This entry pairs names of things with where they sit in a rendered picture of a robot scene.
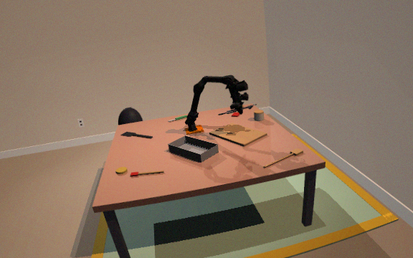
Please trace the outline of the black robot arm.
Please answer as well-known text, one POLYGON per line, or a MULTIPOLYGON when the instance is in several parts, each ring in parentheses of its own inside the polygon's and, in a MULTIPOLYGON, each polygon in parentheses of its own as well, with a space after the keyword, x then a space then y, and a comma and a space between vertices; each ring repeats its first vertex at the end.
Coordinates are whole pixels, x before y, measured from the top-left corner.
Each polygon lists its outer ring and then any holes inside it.
MULTIPOLYGON (((187 115, 187 119, 185 121, 186 125, 188 125, 189 127, 189 132, 198 130, 195 126, 195 120, 198 118, 199 113, 196 110, 199 104, 200 94, 202 93, 205 84, 208 82, 222 83, 226 85, 226 89, 229 88, 231 95, 237 92, 248 90, 247 83, 244 80, 239 82, 233 77, 233 75, 227 75, 224 77, 203 77, 196 85, 194 85, 194 98, 192 101, 191 110, 187 115)), ((239 101, 242 100, 248 100, 248 95, 246 92, 244 92, 244 94, 239 93, 239 101)))

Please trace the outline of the dark grey spatula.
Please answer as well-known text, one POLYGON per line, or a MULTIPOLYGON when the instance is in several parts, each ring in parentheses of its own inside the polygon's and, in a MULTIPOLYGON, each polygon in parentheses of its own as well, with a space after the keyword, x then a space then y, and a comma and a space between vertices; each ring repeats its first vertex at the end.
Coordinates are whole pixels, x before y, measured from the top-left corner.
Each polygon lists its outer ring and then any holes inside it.
POLYGON ((125 132, 124 134, 122 134, 122 136, 128 136, 128 137, 137 136, 137 137, 142 137, 142 138, 152 138, 153 137, 153 136, 148 136, 148 135, 139 135, 139 134, 130 133, 130 132, 125 132))

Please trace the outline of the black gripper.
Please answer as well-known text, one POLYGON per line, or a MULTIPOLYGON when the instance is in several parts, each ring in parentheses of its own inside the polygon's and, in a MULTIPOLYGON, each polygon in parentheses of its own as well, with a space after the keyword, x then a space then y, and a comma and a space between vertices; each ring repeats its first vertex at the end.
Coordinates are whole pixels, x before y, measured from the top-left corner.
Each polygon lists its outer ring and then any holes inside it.
POLYGON ((243 103, 242 101, 239 101, 239 92, 232 94, 230 97, 233 99, 233 103, 231 104, 230 108, 237 110, 240 114, 243 113, 243 103))

